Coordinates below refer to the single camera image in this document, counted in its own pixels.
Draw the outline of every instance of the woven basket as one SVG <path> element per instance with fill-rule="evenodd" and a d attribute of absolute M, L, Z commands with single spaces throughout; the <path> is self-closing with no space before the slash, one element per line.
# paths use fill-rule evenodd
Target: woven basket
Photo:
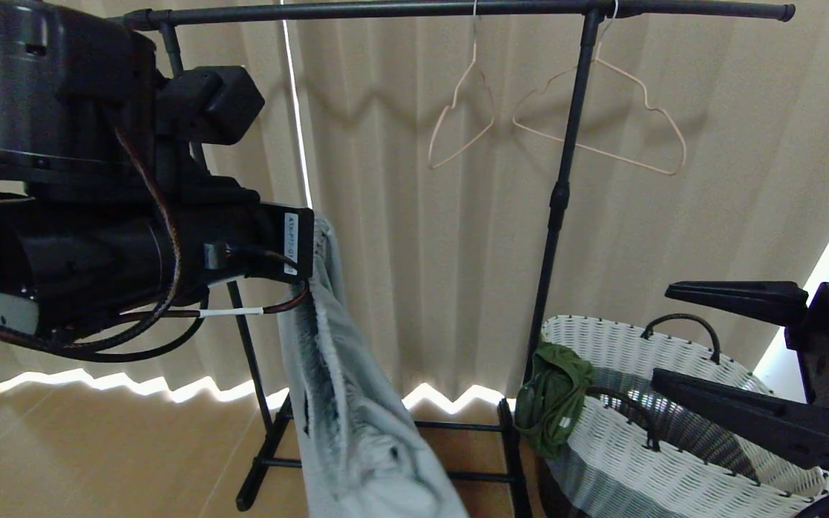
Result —
<path fill-rule="evenodd" d="M 819 468 L 801 469 L 651 389 L 654 368 L 772 394 L 714 348 L 583 316 L 557 316 L 543 340 L 566 345 L 595 367 L 595 386 L 625 394 L 651 413 L 661 451 L 645 448 L 645 421 L 617 399 L 586 398 L 584 412 L 550 472 L 571 504 L 592 518 L 787 518 L 825 494 Z"/>

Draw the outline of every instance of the clothes rack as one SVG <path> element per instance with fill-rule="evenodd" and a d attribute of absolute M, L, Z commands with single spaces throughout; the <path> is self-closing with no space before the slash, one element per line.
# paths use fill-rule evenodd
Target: clothes rack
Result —
<path fill-rule="evenodd" d="M 339 2 L 318 4 L 264 4 L 264 6 L 227 6 L 207 7 L 206 9 L 139 9 L 124 16 L 116 17 L 115 21 L 122 23 L 128 29 L 158 30 L 163 38 L 168 59 L 171 60 L 171 69 L 175 76 L 184 71 L 181 61 L 181 49 L 178 46 L 178 37 L 175 27 L 180 25 L 201 25 L 211 23 L 233 23 L 249 21 L 279 21 L 304 19 L 365 19 L 365 17 L 450 17 L 471 16 L 474 0 L 391 0 L 376 2 Z M 562 148 L 562 158 L 558 168 L 558 178 L 549 199 L 549 221 L 545 248 L 543 249 L 543 265 L 540 269 L 539 286 L 536 291 L 536 301 L 533 309 L 533 321 L 530 325 L 530 336 L 527 341 L 527 357 L 525 361 L 524 381 L 530 377 L 530 359 L 539 343 L 540 329 L 543 325 L 546 299 L 549 295 L 549 285 L 552 280 L 553 266 L 556 259 L 559 232 L 565 219 L 565 210 L 568 206 L 569 185 L 572 160 L 578 131 L 580 128 L 581 111 L 584 107 L 586 85 L 590 74 L 594 46 L 597 40 L 597 29 L 603 19 L 612 16 L 624 19 L 639 14 L 705 14 L 705 16 L 721 17 L 753 17 L 754 19 L 775 19 L 789 21 L 795 14 L 792 4 L 744 4 L 739 2 L 722 2 L 716 0 L 619 0 L 617 8 L 615 0 L 480 0 L 477 6 L 479 16 L 491 14 L 583 14 L 584 26 L 581 33 L 580 51 L 578 55 L 578 71 L 575 76 L 575 85 L 571 95 L 571 104 L 568 110 L 568 121 L 565 130 L 565 143 Z M 200 144 L 191 144 L 195 160 L 206 167 L 203 148 Z M 227 285 L 233 307 L 241 307 L 239 286 L 230 282 Z M 248 360 L 251 380 L 253 380 L 258 404 L 266 430 L 258 455 L 254 458 L 249 474 L 236 497 L 236 505 L 240 511 L 246 511 L 254 504 L 258 491 L 263 483 L 264 476 L 271 466 L 284 468 L 300 468 L 299 460 L 276 457 L 277 446 L 283 439 L 287 423 L 293 419 L 292 406 L 289 397 L 283 407 L 272 419 L 270 409 L 264 398 L 263 383 L 258 368 L 258 361 L 251 343 L 248 322 L 244 315 L 236 316 L 237 327 L 241 342 Z M 481 482 L 506 483 L 510 487 L 510 498 L 514 508 L 514 515 L 519 518 L 532 517 L 530 499 L 527 495 L 526 478 L 520 462 L 520 436 L 514 427 L 513 416 L 507 401 L 501 400 L 497 404 L 499 423 L 497 425 L 447 423 L 440 421 L 415 421 L 418 427 L 438 427 L 444 430 L 476 430 L 477 432 L 500 433 L 504 446 L 504 461 L 506 473 L 482 472 L 450 472 L 454 480 L 474 480 Z"/>

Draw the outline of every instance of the beige curtain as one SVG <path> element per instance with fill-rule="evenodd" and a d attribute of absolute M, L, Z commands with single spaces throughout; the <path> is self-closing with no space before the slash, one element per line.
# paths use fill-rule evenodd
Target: beige curtain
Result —
<path fill-rule="evenodd" d="M 205 4 L 150 3 L 153 9 Z M 95 14 L 140 2 L 79 2 Z M 547 315 L 591 314 L 644 324 L 697 312 L 724 351 L 759 360 L 774 328 L 662 297 L 685 279 L 802 282 L 829 238 L 829 3 L 802 2 L 790 23 L 716 17 L 617 20 L 603 59 L 644 80 L 687 137 L 687 167 L 664 177 L 579 150 Z M 244 63 L 267 98 L 239 145 L 208 150 L 211 167 L 282 203 L 303 204 L 297 135 L 314 209 L 339 232 L 351 311 L 402 393 L 428 381 L 450 398 L 477 383 L 513 394 L 522 374 L 549 193 L 561 145 L 516 130 L 513 107 L 576 61 L 581 17 L 482 17 L 476 76 L 435 145 L 444 158 L 494 115 L 492 131 L 437 171 L 427 167 L 434 122 L 471 57 L 471 21 L 297 21 L 289 27 L 299 125 L 290 101 L 281 24 L 181 27 L 185 66 Z M 521 120 L 563 134 L 571 73 L 524 103 Z M 632 83 L 595 68 L 580 142 L 673 168 L 674 134 L 641 107 Z M 282 294 L 242 282 L 246 302 Z M 226 307 L 224 291 L 211 305 Z M 251 319 L 266 388 L 283 386 L 276 324 Z M 184 324 L 162 322 L 132 347 Z M 675 334 L 705 340 L 688 324 Z M 212 375 L 247 379 L 234 322 L 208 321 L 193 343 L 122 368 L 180 386 Z M 0 380 L 73 362 L 0 345 Z"/>

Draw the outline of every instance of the gray stripe on basket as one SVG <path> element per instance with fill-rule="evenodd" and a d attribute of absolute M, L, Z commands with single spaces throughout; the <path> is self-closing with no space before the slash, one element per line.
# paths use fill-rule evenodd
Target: gray stripe on basket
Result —
<path fill-rule="evenodd" d="M 596 518 L 688 518 L 670 512 L 634 489 L 584 462 L 571 448 L 562 449 L 555 460 L 547 460 L 552 476 L 571 505 Z M 579 516 L 570 512 L 569 518 Z"/>
<path fill-rule="evenodd" d="M 659 437 L 664 442 L 739 475 L 757 479 L 750 457 L 741 449 L 733 433 L 658 394 L 651 388 L 651 380 L 611 368 L 595 368 L 594 385 L 621 391 L 651 411 Z M 612 407 L 639 427 L 647 426 L 645 420 L 625 403 L 613 400 Z"/>

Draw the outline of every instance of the light under curtain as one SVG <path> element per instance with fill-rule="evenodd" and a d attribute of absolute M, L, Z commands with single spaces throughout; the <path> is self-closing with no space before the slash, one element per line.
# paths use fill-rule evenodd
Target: light under curtain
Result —
<path fill-rule="evenodd" d="M 66 2 L 101 16 L 206 3 Z M 450 155 L 491 115 L 497 122 L 435 171 L 427 144 L 471 59 L 471 20 L 287 23 L 312 200 L 338 232 L 350 312 L 402 394 L 425 381 L 450 399 L 473 384 L 516 392 L 561 145 L 510 119 L 527 92 L 574 64 L 580 23 L 570 14 L 477 21 L 494 113 L 477 77 L 467 78 L 435 154 Z M 185 68 L 244 65 L 267 101 L 240 144 L 207 147 L 211 169 L 266 199 L 305 204 L 283 26 L 180 27 L 178 36 Z M 689 158 L 667 177 L 576 152 L 547 315 L 642 324 L 697 312 L 720 332 L 726 354 L 756 364 L 773 327 L 665 301 L 663 291 L 678 280 L 800 280 L 815 265 L 829 238 L 829 3 L 799 2 L 787 24 L 660 14 L 617 20 L 602 57 L 648 84 L 652 102 L 680 125 Z M 572 80 L 525 102 L 521 121 L 562 134 Z M 639 95 L 595 68 L 579 142 L 673 168 L 676 137 L 661 115 L 641 108 Z M 284 295 L 263 280 L 240 285 L 247 305 Z M 211 307 L 227 306 L 225 290 L 216 289 Z M 285 384 L 276 321 L 249 322 L 272 393 Z M 161 322 L 126 347 L 164 343 L 184 327 Z M 705 338 L 686 324 L 661 331 Z M 0 380 L 76 367 L 0 344 Z M 248 379 L 228 318 L 208 319 L 168 356 L 86 370 L 96 377 L 123 370 L 135 381 L 161 375 L 172 389 L 207 375 L 224 390 Z"/>

